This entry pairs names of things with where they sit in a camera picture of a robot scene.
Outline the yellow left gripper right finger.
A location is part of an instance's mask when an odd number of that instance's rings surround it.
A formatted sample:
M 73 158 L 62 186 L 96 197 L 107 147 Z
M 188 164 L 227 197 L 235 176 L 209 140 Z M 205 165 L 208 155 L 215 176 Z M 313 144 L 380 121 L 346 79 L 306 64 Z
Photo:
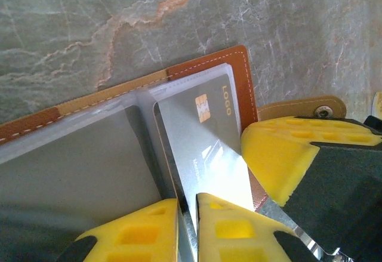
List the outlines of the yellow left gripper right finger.
M 209 193 L 196 195 L 198 261 L 316 261 L 286 225 Z

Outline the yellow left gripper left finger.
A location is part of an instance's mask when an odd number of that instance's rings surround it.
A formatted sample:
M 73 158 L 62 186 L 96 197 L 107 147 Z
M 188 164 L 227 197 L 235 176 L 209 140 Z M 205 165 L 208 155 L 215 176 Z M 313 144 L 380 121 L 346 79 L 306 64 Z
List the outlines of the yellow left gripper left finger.
M 57 261 L 177 261 L 178 201 L 164 199 L 90 229 Z

